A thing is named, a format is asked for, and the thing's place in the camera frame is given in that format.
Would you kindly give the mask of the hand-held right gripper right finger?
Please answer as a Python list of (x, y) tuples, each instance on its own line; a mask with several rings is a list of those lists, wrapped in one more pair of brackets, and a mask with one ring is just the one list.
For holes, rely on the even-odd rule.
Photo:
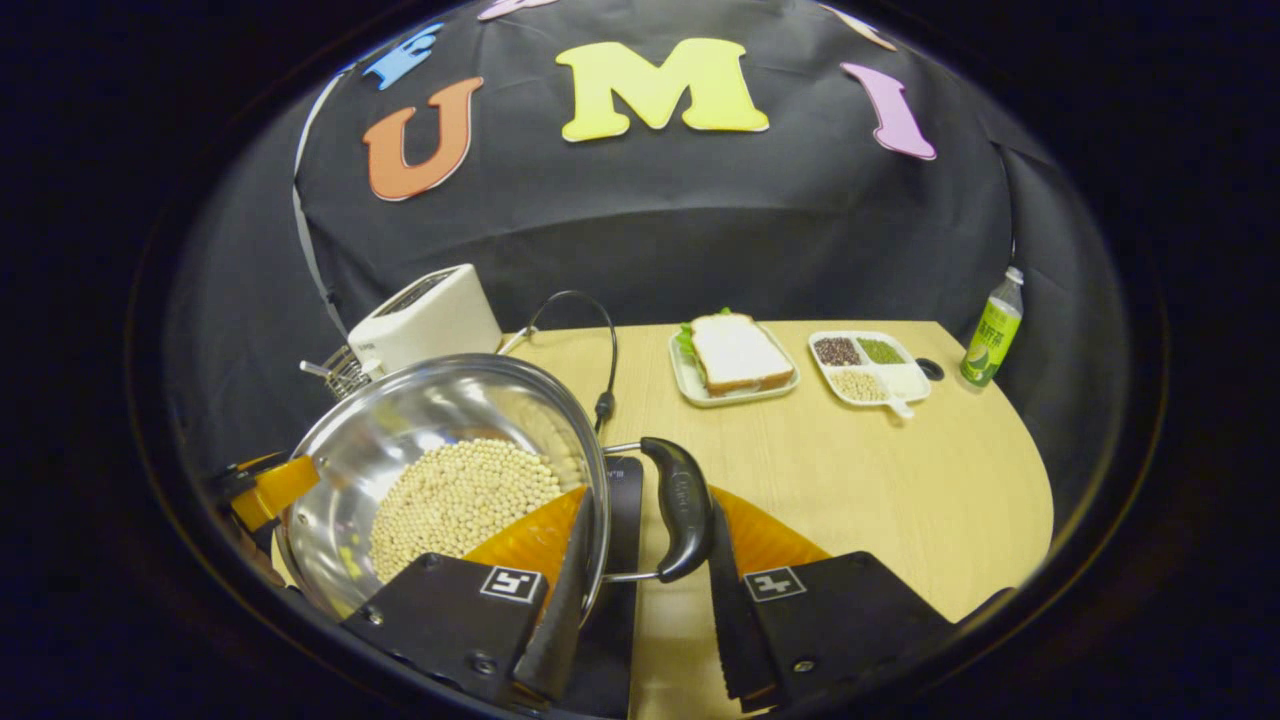
[(710, 495), (716, 639), (727, 696), (744, 712), (863, 688), (954, 633), (873, 553), (828, 553), (745, 498)]

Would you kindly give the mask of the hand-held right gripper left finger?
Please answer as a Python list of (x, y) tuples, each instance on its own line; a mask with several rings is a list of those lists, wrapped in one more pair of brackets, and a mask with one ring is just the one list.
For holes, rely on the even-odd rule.
[(593, 536), (584, 487), (502, 530), (471, 559), (424, 553), (343, 628), (385, 656), (497, 706), (559, 698), (579, 643)]

